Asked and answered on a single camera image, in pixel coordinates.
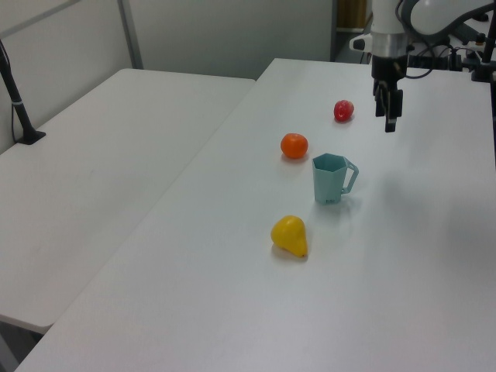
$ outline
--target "table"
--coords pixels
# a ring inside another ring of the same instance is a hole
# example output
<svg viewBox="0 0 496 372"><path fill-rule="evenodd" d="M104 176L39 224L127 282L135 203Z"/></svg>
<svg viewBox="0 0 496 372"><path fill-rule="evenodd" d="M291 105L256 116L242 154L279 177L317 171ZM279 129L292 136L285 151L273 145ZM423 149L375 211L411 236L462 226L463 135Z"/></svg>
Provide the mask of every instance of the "table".
<svg viewBox="0 0 496 372"><path fill-rule="evenodd" d="M0 156L0 321L45 333L253 86L123 70Z"/></svg>
<svg viewBox="0 0 496 372"><path fill-rule="evenodd" d="M370 67L275 60L19 372L493 371L489 87L449 71L399 85L384 133ZM303 161L281 156L289 132ZM313 201L324 152L360 169L339 205ZM272 247L288 214L306 261Z"/></svg>

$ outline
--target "black stand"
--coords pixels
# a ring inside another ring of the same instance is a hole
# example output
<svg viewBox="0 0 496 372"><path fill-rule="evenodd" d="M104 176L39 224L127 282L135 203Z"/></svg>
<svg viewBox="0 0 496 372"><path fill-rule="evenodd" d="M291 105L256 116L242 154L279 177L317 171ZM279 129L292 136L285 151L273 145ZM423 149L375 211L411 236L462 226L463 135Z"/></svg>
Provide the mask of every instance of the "black stand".
<svg viewBox="0 0 496 372"><path fill-rule="evenodd" d="M493 55L494 44L496 43L496 17L493 16L491 25L489 26L489 33L486 37L486 46L484 47L484 54L482 61L472 66L472 81L479 81L483 83L492 82L492 74L496 71L496 63L491 61Z"/></svg>
<svg viewBox="0 0 496 372"><path fill-rule="evenodd" d="M22 103L21 95L17 90L17 85L14 82L14 77L12 76L12 71L10 69L9 58L7 57L7 52L5 52L5 48L3 47L2 42L0 41L0 73L2 74L3 81L5 82L5 86L7 87L7 91L9 91L10 99L12 100L12 104L14 105L15 112L17 112L17 116L19 117L19 121L21 122L22 129L24 131L24 135L21 139L18 139L18 143L23 143L25 145L32 145L39 139L45 136L45 133L36 131L31 125L31 121L29 120L28 113L24 104Z"/></svg>

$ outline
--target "orange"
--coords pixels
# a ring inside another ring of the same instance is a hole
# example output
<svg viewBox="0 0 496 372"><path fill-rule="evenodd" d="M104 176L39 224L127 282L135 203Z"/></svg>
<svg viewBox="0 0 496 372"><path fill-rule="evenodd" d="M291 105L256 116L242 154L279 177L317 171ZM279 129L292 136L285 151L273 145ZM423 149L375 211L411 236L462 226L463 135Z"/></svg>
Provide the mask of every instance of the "orange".
<svg viewBox="0 0 496 372"><path fill-rule="evenodd" d="M301 134L288 133L281 141L281 150L291 159L303 157L308 150L308 141Z"/></svg>

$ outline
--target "black pole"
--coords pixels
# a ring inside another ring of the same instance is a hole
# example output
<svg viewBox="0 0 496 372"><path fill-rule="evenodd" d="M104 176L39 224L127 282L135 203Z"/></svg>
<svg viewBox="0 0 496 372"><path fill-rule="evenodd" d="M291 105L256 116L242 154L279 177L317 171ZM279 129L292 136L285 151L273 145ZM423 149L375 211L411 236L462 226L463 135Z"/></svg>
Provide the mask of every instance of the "black pole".
<svg viewBox="0 0 496 372"><path fill-rule="evenodd" d="M12 104L14 105L15 112L19 117L19 121L21 122L21 126L24 132L22 138L19 139L17 142L24 143L26 145L32 145L40 138L43 138L45 136L45 133L36 131L33 128L33 125L31 125L28 113L26 111L26 108L24 107L24 104L22 103L21 95L19 94L19 90L17 89L14 77L12 76L9 57L7 56L7 52L5 51L1 40L0 48L0 73L2 74L3 81L5 82L5 86L7 87L10 99L12 100Z"/></svg>

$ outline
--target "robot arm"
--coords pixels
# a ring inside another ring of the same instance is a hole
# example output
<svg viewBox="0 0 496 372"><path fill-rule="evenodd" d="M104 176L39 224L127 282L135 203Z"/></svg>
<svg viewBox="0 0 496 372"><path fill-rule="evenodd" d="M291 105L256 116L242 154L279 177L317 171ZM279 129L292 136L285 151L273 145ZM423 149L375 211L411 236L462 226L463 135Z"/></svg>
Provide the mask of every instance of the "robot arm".
<svg viewBox="0 0 496 372"><path fill-rule="evenodd" d="M394 132L401 116L403 91L398 81L407 77L409 34L434 43L472 16L494 8L492 0L373 0L370 36L350 41L350 48L372 53L376 116L386 117L386 132Z"/></svg>

